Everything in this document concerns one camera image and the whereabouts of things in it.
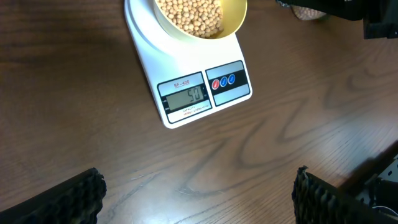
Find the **white kitchen scale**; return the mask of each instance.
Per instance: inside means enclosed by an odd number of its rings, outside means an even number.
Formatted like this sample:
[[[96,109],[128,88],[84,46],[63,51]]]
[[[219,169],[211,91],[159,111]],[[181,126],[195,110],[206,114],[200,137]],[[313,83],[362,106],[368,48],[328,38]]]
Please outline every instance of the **white kitchen scale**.
[[[236,36],[185,43],[158,23],[153,0],[126,0],[127,24],[164,125],[177,128],[247,100],[252,87]]]

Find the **table surface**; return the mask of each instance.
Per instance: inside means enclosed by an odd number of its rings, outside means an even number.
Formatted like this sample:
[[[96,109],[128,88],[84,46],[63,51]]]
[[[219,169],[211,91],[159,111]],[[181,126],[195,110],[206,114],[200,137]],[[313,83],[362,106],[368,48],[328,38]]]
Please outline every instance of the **table surface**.
[[[398,40],[250,0],[250,100],[160,121],[123,1],[0,3],[0,210],[91,167],[99,223],[294,223],[296,170],[338,186],[398,135]]]

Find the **bowl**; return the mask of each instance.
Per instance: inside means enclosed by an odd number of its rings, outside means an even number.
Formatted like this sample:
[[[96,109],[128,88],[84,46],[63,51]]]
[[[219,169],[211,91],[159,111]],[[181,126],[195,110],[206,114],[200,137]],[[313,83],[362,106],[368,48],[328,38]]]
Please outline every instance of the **bowl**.
[[[221,7],[223,9],[224,18],[222,19],[222,26],[224,30],[212,35],[210,39],[195,37],[182,29],[178,28],[161,10],[158,0],[154,0],[155,16],[163,29],[173,38],[185,42],[209,42],[215,40],[222,40],[223,38],[234,34],[242,25],[246,17],[248,9],[247,0],[221,0]]]

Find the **scale display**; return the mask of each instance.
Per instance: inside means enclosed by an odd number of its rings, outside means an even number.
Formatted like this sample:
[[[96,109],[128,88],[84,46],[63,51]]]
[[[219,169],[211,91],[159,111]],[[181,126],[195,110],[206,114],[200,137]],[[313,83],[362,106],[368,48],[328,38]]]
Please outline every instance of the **scale display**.
[[[191,89],[166,96],[166,99],[169,102],[170,110],[175,110],[177,108],[181,108],[183,106],[203,100],[203,93],[200,86],[196,86]]]

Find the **button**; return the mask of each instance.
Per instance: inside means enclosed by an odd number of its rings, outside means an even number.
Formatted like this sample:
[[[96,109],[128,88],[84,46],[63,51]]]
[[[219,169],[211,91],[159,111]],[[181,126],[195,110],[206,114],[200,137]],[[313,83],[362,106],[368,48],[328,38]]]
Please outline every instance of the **button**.
[[[234,74],[230,74],[228,77],[228,83],[230,85],[232,85],[235,82],[235,75]]]
[[[211,87],[216,90],[220,86],[220,81],[218,79],[213,80],[213,83],[211,84]]]
[[[220,81],[221,87],[226,86],[227,83],[228,83],[228,79],[226,77],[221,78],[221,81]]]

